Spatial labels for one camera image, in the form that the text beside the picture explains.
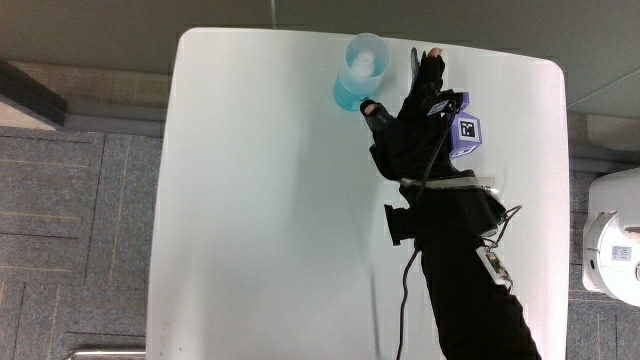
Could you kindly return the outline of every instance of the floor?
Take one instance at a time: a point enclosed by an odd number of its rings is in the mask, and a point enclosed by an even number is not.
[[[0,127],[0,360],[144,347],[161,148],[141,136]],[[640,309],[581,283],[599,175],[571,172],[566,358],[638,359]]]

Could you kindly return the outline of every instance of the plastic cup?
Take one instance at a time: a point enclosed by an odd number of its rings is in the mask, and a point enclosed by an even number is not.
[[[360,103],[378,90],[390,61],[391,52],[379,36],[365,33],[354,37],[336,78],[336,103],[347,111],[358,111]]]

